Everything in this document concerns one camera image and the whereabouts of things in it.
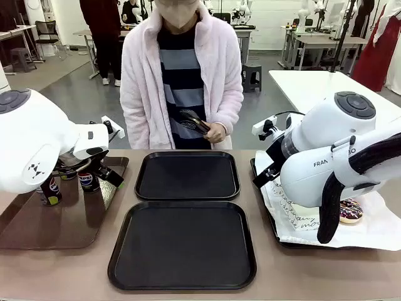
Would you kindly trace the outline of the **person's left hand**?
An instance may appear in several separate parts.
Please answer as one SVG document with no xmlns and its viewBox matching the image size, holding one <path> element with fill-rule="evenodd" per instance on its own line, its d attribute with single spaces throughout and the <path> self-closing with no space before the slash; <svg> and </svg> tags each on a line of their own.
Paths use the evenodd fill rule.
<svg viewBox="0 0 401 301">
<path fill-rule="evenodd" d="M 226 138 L 226 129 L 223 125 L 218 123 L 205 123 L 209 131 L 206 133 L 204 138 L 211 144 L 217 144 L 222 142 Z"/>
</svg>

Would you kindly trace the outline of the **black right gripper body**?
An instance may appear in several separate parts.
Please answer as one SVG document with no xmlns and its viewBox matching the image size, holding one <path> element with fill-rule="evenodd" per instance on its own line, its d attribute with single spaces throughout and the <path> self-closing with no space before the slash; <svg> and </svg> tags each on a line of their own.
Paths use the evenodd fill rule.
<svg viewBox="0 0 401 301">
<path fill-rule="evenodd" d="M 273 139 L 272 144 L 266 150 L 267 155 L 273 160 L 268 167 L 269 176 L 277 176 L 286 160 L 283 151 L 281 150 L 281 143 L 284 139 L 284 134 Z"/>
</svg>

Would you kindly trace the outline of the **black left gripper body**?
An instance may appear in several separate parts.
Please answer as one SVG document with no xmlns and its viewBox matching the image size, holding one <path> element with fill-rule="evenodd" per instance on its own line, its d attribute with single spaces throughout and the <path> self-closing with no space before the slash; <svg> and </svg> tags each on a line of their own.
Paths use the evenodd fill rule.
<svg viewBox="0 0 401 301">
<path fill-rule="evenodd" d="M 110 168 L 103 162 L 109 151 L 103 151 L 90 157 L 89 172 L 96 176 L 109 176 Z"/>
</svg>

